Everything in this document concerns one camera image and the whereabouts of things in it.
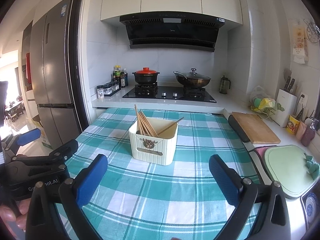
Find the countertop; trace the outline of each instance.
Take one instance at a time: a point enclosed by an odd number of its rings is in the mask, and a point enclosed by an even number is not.
[[[198,112],[198,113],[211,113],[211,114],[223,114],[228,119],[232,112],[241,113],[253,113],[249,108],[239,105],[230,95],[223,95],[217,91],[206,90],[217,103],[198,102],[198,101],[185,101],[185,100],[172,100],[172,99],[146,99],[146,98],[123,98],[123,96],[129,92],[134,86],[129,86],[121,89],[118,93],[111,97],[105,97],[103,99],[95,99],[92,101],[93,107],[99,108],[133,108],[134,104],[137,104],[138,108],[142,109],[157,109],[157,110],[172,110],[172,111],[185,111],[185,112]],[[279,137],[281,142],[277,145],[297,145],[303,149],[306,154],[313,155],[311,151],[304,147],[300,141],[297,140],[295,135],[289,134],[285,128],[280,127],[276,122],[270,120],[263,120],[271,130]],[[255,147],[265,146],[259,144],[244,143],[244,146],[248,150],[251,158],[253,159],[263,181],[265,184],[271,184],[271,180],[265,173],[261,162],[252,150]],[[290,200],[287,199],[287,206],[290,218],[291,227],[291,239],[300,239],[305,231],[305,219],[303,207],[300,202],[300,198]]]

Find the range hood vent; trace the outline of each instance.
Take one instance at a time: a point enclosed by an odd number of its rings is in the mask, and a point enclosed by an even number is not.
[[[120,16],[130,48],[185,48],[214,51],[225,20],[188,12],[144,12]]]

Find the human hand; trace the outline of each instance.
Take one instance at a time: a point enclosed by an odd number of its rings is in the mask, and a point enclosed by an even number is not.
[[[23,231],[26,231],[27,215],[28,215],[28,210],[30,206],[30,200],[31,198],[24,199],[24,200],[21,200],[20,203],[18,204],[18,208],[21,213],[21,216],[19,217],[15,216],[11,208],[7,207],[6,205],[0,205],[0,217],[13,236],[16,236],[16,235],[12,231],[8,222],[15,221],[17,226],[20,229],[22,229]]]

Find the wok handle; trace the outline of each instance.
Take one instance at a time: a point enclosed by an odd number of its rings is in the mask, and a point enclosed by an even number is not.
[[[187,79],[187,77],[186,77],[184,74],[182,74],[182,73],[180,73],[180,72],[178,72],[178,71],[174,71],[174,74],[175,74],[176,76],[178,76],[178,77],[182,77],[182,78]]]

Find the screw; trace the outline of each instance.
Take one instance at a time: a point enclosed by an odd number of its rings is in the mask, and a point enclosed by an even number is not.
[[[275,185],[276,187],[280,187],[281,186],[280,182],[276,181],[276,180],[273,182],[273,185]]]
[[[69,185],[69,184],[72,184],[73,183],[73,178],[67,178],[65,181],[64,181],[65,184]]]
[[[249,179],[249,178],[244,178],[244,179],[243,179],[243,182],[244,182],[244,184],[250,185],[251,182],[252,182],[252,180]]]
[[[37,183],[36,183],[36,187],[42,187],[43,186],[43,182],[42,181],[38,181]]]

